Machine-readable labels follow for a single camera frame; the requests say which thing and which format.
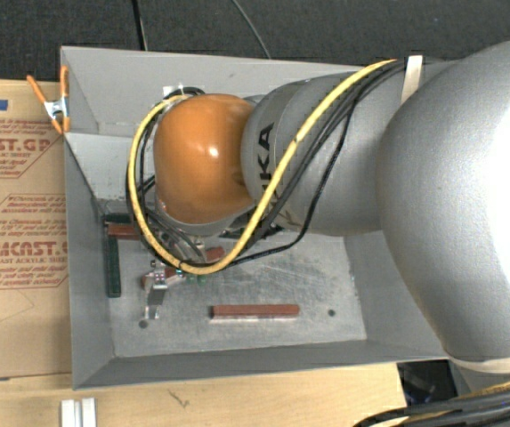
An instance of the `black carpet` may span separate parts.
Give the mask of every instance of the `black carpet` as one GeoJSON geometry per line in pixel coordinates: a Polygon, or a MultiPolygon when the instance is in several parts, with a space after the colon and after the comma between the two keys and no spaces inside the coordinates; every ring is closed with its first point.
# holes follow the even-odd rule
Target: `black carpet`
{"type": "MultiPolygon", "coordinates": [[[[510,0],[238,0],[272,57],[459,58],[510,39],[510,0]]],[[[152,51],[263,57],[231,0],[140,0],[152,51]]],[[[130,0],[0,0],[0,78],[55,79],[59,47],[138,49],[130,0]]]]}

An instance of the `metal clip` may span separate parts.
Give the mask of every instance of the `metal clip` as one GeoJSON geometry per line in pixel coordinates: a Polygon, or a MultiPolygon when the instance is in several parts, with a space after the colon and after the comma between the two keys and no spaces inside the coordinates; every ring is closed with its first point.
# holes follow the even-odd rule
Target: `metal clip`
{"type": "Polygon", "coordinates": [[[70,117],[69,117],[69,69],[61,66],[61,97],[57,101],[48,101],[45,94],[39,87],[35,78],[27,76],[27,82],[33,88],[36,97],[45,106],[47,115],[51,118],[51,123],[57,133],[63,134],[70,130],[70,117]],[[62,124],[57,120],[57,116],[62,115],[62,124]]]}

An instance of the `black cable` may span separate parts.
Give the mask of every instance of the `black cable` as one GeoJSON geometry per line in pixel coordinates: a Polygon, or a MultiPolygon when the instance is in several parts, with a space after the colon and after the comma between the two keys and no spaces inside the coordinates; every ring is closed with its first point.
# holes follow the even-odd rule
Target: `black cable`
{"type": "Polygon", "coordinates": [[[421,419],[419,421],[407,420],[403,425],[407,427],[448,427],[453,425],[478,425],[499,416],[510,415],[510,404],[496,405],[477,411],[450,412],[445,415],[421,419]]]}
{"type": "Polygon", "coordinates": [[[391,65],[389,68],[381,68],[374,72],[369,77],[361,80],[361,83],[357,83],[352,87],[348,93],[342,98],[337,108],[329,116],[326,123],[322,126],[320,134],[313,139],[312,145],[308,148],[300,165],[296,168],[295,173],[288,182],[288,185],[284,188],[280,194],[279,200],[275,203],[274,207],[269,213],[263,218],[257,231],[251,236],[246,245],[246,250],[251,248],[258,240],[264,237],[265,233],[269,230],[274,220],[279,215],[281,209],[284,207],[290,196],[295,190],[298,182],[306,172],[308,165],[312,162],[318,151],[321,149],[323,144],[329,138],[332,132],[338,127],[342,117],[347,115],[352,109],[352,104],[355,100],[362,100],[365,98],[374,88],[378,86],[378,80],[387,80],[389,77],[396,73],[399,73],[405,68],[404,62],[391,65]],[[366,84],[362,92],[360,93],[360,86],[366,84]]]}
{"type": "Polygon", "coordinates": [[[455,398],[440,402],[425,403],[411,407],[396,408],[384,413],[372,415],[363,419],[355,427],[369,427],[377,423],[390,421],[404,416],[421,415],[427,413],[439,413],[441,411],[470,411],[476,412],[488,407],[506,407],[510,404],[510,390],[494,392],[474,397],[455,398]]]}
{"type": "Polygon", "coordinates": [[[326,124],[322,127],[322,130],[320,131],[320,135],[314,139],[312,142],[311,148],[306,151],[302,163],[298,166],[296,169],[296,172],[293,176],[293,178],[288,183],[287,187],[283,191],[282,195],[280,195],[279,201],[275,204],[275,206],[272,208],[272,210],[269,212],[269,214],[264,218],[260,228],[255,232],[253,235],[253,239],[249,239],[249,244],[252,246],[257,240],[262,238],[264,236],[264,233],[270,228],[272,222],[280,212],[280,209],[284,204],[286,204],[286,201],[288,197],[292,194],[292,191],[296,187],[298,181],[302,177],[302,174],[305,172],[306,167],[310,164],[310,162],[315,157],[316,153],[320,150],[320,147],[323,145],[325,140],[331,135],[331,133],[337,128],[337,126],[340,123],[340,118],[343,113],[346,114],[346,119],[344,123],[344,129],[342,131],[342,134],[338,140],[336,149],[334,150],[334,153],[332,154],[331,158],[328,161],[328,166],[326,168],[326,171],[324,174],[322,174],[322,178],[320,180],[320,184],[318,188],[315,190],[314,196],[312,198],[312,201],[310,203],[310,206],[308,208],[308,213],[306,214],[306,218],[304,219],[303,227],[300,229],[298,236],[296,239],[289,244],[286,244],[284,246],[278,246],[269,250],[265,250],[256,254],[250,254],[248,256],[243,256],[235,261],[231,262],[229,266],[227,267],[233,267],[237,266],[239,264],[242,264],[244,262],[250,262],[258,258],[263,258],[265,256],[269,256],[271,254],[280,253],[283,251],[288,250],[289,248],[292,248],[294,245],[296,245],[308,229],[310,228],[310,223],[312,222],[312,217],[314,215],[316,205],[318,204],[318,201],[320,200],[320,196],[326,186],[326,183],[328,181],[329,175],[331,174],[334,165],[337,161],[337,158],[342,150],[342,147],[345,143],[345,136],[347,134],[347,131],[349,129],[349,124],[352,119],[352,114],[355,108],[357,107],[360,100],[363,99],[364,96],[366,96],[368,93],[375,88],[375,86],[378,85],[378,80],[383,78],[384,74],[395,74],[396,72],[399,72],[400,68],[403,68],[403,65],[393,65],[389,69],[380,70],[377,71],[377,74],[370,75],[368,78],[365,78],[367,80],[360,81],[357,83],[354,87],[350,89],[350,93],[346,95],[346,97],[342,100],[340,105],[338,105],[338,109],[336,109],[328,118],[328,121],[326,124]]]}
{"type": "Polygon", "coordinates": [[[144,34],[144,24],[142,22],[142,16],[140,15],[140,4],[138,0],[131,0],[132,12],[134,13],[134,21],[136,23],[136,32],[138,33],[138,44],[140,45],[141,51],[148,51],[148,42],[144,34]]]}
{"type": "MultiPolygon", "coordinates": [[[[173,92],[169,93],[167,96],[165,96],[163,98],[163,100],[172,98],[176,95],[184,95],[184,94],[187,95],[188,94],[188,95],[197,96],[197,95],[200,95],[203,93],[204,92],[197,87],[182,87],[182,88],[176,89],[173,92]]],[[[154,175],[150,176],[149,179],[147,179],[146,181],[144,180],[146,146],[148,145],[148,141],[149,141],[151,134],[153,132],[154,125],[156,125],[158,122],[158,118],[159,118],[159,115],[156,116],[156,118],[150,120],[150,123],[148,124],[148,127],[145,129],[142,139],[140,141],[140,146],[139,146],[140,172],[139,172],[139,182],[137,185],[137,189],[139,192],[138,199],[139,199],[139,203],[140,203],[140,208],[142,210],[142,214],[143,214],[145,220],[148,220],[148,219],[153,220],[156,223],[156,225],[159,227],[159,229],[162,232],[165,232],[172,240],[177,242],[177,240],[179,238],[179,240],[182,240],[183,242],[185,242],[187,244],[187,246],[193,251],[193,253],[196,256],[198,256],[199,258],[203,258],[203,254],[201,253],[201,250],[198,249],[198,247],[193,243],[193,241],[190,239],[190,237],[187,234],[185,234],[181,230],[177,229],[177,227],[175,227],[174,225],[172,225],[171,223],[166,221],[158,213],[155,213],[154,211],[150,210],[150,208],[146,205],[146,199],[145,199],[146,193],[151,188],[153,188],[155,185],[155,176],[154,175]]],[[[126,202],[128,203],[129,208],[132,211],[133,210],[132,201],[131,201],[130,195],[127,193],[126,193],[126,202]]],[[[147,248],[149,249],[149,251],[154,253],[160,259],[160,261],[162,261],[164,264],[167,264],[167,262],[163,258],[159,257],[157,252],[150,246],[150,244],[147,241],[145,241],[145,244],[146,244],[147,248]]]]}
{"type": "Polygon", "coordinates": [[[235,7],[239,10],[240,15],[243,17],[243,19],[245,20],[245,22],[247,23],[247,25],[249,26],[249,28],[253,32],[253,35],[255,35],[256,41],[258,41],[258,44],[263,49],[263,52],[264,52],[264,55],[266,55],[266,58],[271,60],[272,59],[271,53],[269,52],[269,50],[264,45],[264,41],[261,38],[261,36],[258,34],[258,31],[255,28],[255,24],[253,24],[253,22],[251,22],[251,20],[247,16],[247,13],[245,12],[245,10],[243,10],[242,6],[239,4],[239,2],[237,0],[231,0],[231,1],[235,5],[235,7]]]}

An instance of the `wire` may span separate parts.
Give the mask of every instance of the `wire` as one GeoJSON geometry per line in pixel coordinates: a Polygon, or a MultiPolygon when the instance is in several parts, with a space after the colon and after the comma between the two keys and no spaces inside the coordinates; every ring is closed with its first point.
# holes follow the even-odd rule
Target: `wire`
{"type": "Polygon", "coordinates": [[[446,427],[451,425],[482,425],[488,420],[510,415],[510,404],[487,407],[473,412],[449,412],[430,419],[420,421],[405,421],[407,427],[446,427]]]}
{"type": "Polygon", "coordinates": [[[263,39],[261,38],[261,36],[258,34],[258,31],[256,30],[255,28],[255,25],[253,24],[253,22],[251,22],[251,20],[249,19],[249,17],[247,16],[247,13],[245,12],[245,10],[243,10],[242,6],[239,4],[239,2],[237,0],[231,0],[233,2],[233,4],[235,5],[235,7],[239,10],[241,16],[243,16],[243,19],[245,20],[245,22],[247,23],[247,25],[249,26],[249,28],[251,29],[251,31],[253,32],[253,35],[255,35],[256,37],[256,41],[258,41],[258,44],[261,46],[261,48],[263,49],[264,51],[264,55],[266,55],[266,58],[269,59],[269,60],[272,60],[272,57],[271,57],[271,53],[269,52],[269,50],[266,48],[266,45],[264,45],[264,41],[263,39]]]}
{"type": "Polygon", "coordinates": [[[342,99],[342,102],[339,104],[337,109],[331,114],[331,116],[328,118],[327,122],[322,126],[322,129],[320,131],[320,134],[314,138],[312,141],[312,145],[309,147],[307,152],[304,155],[304,158],[302,159],[300,165],[296,168],[294,175],[290,179],[288,185],[284,188],[282,193],[280,194],[279,200],[275,203],[274,207],[269,211],[269,213],[266,215],[264,220],[261,222],[260,227],[257,229],[256,233],[249,239],[246,248],[252,247],[256,242],[258,242],[261,238],[263,238],[270,229],[271,225],[274,223],[274,220],[279,215],[280,210],[283,208],[283,206],[286,204],[287,200],[292,195],[293,191],[295,190],[295,187],[297,186],[298,182],[306,172],[306,169],[308,165],[312,162],[315,155],[318,153],[320,148],[323,146],[324,142],[329,138],[331,133],[338,127],[339,122],[342,120],[343,116],[347,116],[345,129],[343,130],[342,136],[340,137],[340,142],[338,142],[338,147],[336,148],[334,155],[334,160],[330,159],[330,162],[328,163],[328,168],[324,176],[322,177],[322,181],[320,182],[321,187],[319,186],[317,188],[317,192],[315,194],[315,197],[312,201],[313,206],[311,205],[309,212],[306,214],[306,219],[304,221],[303,230],[301,231],[303,233],[302,236],[299,236],[292,244],[288,244],[287,246],[281,246],[278,247],[277,251],[271,251],[267,250],[265,252],[261,252],[259,254],[253,254],[248,257],[245,257],[244,259],[236,260],[233,265],[237,265],[242,262],[247,261],[253,261],[256,258],[263,257],[269,254],[277,253],[278,251],[284,251],[288,250],[292,245],[299,242],[300,239],[304,236],[305,232],[307,231],[307,228],[310,225],[310,221],[312,220],[313,210],[315,208],[315,204],[318,202],[318,198],[321,195],[321,191],[323,190],[323,185],[325,184],[326,180],[329,177],[329,173],[331,172],[331,169],[333,168],[333,165],[339,155],[339,152],[341,151],[341,146],[343,146],[343,141],[345,138],[345,135],[347,134],[347,128],[349,125],[349,120],[351,119],[352,113],[355,110],[355,107],[359,103],[360,100],[362,100],[365,96],[367,96],[374,88],[378,86],[378,83],[380,81],[385,81],[392,75],[398,73],[404,68],[404,62],[399,62],[396,65],[392,65],[389,68],[380,68],[377,71],[373,72],[369,77],[362,79],[361,81],[364,81],[365,84],[363,85],[363,88],[361,90],[355,90],[357,89],[356,86],[354,86],[349,93],[346,94],[346,96],[342,99]]]}
{"type": "Polygon", "coordinates": [[[134,21],[136,23],[136,32],[138,33],[138,43],[141,51],[148,51],[148,41],[144,33],[144,24],[142,22],[142,16],[140,15],[140,5],[138,0],[132,1],[132,12],[134,13],[134,21]]]}
{"type": "Polygon", "coordinates": [[[128,191],[129,197],[132,201],[132,205],[134,208],[134,217],[138,224],[140,225],[143,236],[150,243],[152,248],[156,251],[158,255],[162,258],[165,258],[166,261],[185,272],[189,272],[195,275],[208,275],[215,273],[219,270],[225,269],[241,252],[241,250],[245,247],[248,239],[251,237],[253,232],[255,231],[258,222],[263,216],[266,207],[271,202],[272,195],[274,191],[279,185],[284,172],[290,164],[298,145],[302,142],[304,137],[308,134],[308,132],[314,127],[316,122],[320,119],[320,117],[332,106],[334,101],[346,90],[350,89],[354,84],[359,82],[363,77],[368,76],[373,71],[378,68],[383,67],[387,63],[393,62],[394,60],[384,60],[373,65],[369,65],[353,73],[351,76],[347,77],[340,85],[338,85],[331,93],[329,93],[326,98],[318,105],[318,107],[310,114],[310,116],[306,119],[306,121],[302,124],[295,138],[290,142],[287,147],[285,154],[282,156],[279,164],[277,165],[276,171],[272,176],[272,179],[267,186],[266,190],[263,193],[263,197],[259,201],[255,211],[253,212],[248,225],[245,227],[245,230],[241,234],[239,240],[235,243],[235,246],[231,249],[231,251],[226,254],[221,260],[215,262],[213,264],[209,264],[207,266],[197,266],[192,265],[179,259],[175,258],[172,254],[170,254],[159,242],[155,239],[153,233],[150,231],[148,224],[146,223],[145,217],[143,216],[142,210],[138,203],[138,192],[135,183],[135,168],[136,168],[136,158],[138,156],[138,148],[140,146],[140,141],[142,140],[142,136],[148,127],[148,124],[152,119],[154,119],[158,113],[163,111],[166,106],[175,100],[185,99],[183,97],[173,97],[172,99],[168,99],[160,102],[157,106],[155,106],[150,113],[142,120],[140,126],[136,130],[136,134],[134,136],[133,144],[130,149],[130,155],[128,158],[128,191]]]}
{"type": "Polygon", "coordinates": [[[425,403],[422,405],[414,405],[412,407],[397,408],[394,410],[386,411],[384,413],[372,415],[366,419],[363,419],[357,423],[355,427],[369,427],[404,416],[415,417],[410,417],[406,422],[404,422],[403,425],[428,427],[429,425],[432,425],[428,423],[429,421],[442,419],[444,415],[456,414],[458,411],[462,411],[465,415],[468,413],[474,414],[474,416],[470,417],[470,419],[466,418],[467,422],[470,421],[471,423],[477,423],[476,425],[481,425],[481,423],[482,425],[488,425],[483,422],[491,421],[495,416],[503,416],[506,414],[501,413],[502,410],[500,408],[503,408],[505,411],[510,411],[510,383],[492,386],[490,388],[486,388],[483,391],[466,394],[464,396],[450,400],[425,403]],[[491,410],[492,408],[497,408],[498,410],[493,413],[485,413],[485,410],[491,410]]]}

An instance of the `cardboard sheet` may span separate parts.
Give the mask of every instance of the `cardboard sheet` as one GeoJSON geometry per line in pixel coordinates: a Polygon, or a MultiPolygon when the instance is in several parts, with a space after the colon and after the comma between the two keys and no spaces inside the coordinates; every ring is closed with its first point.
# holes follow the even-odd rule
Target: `cardboard sheet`
{"type": "Polygon", "coordinates": [[[0,100],[0,378],[69,372],[63,139],[25,81],[0,100]]]}

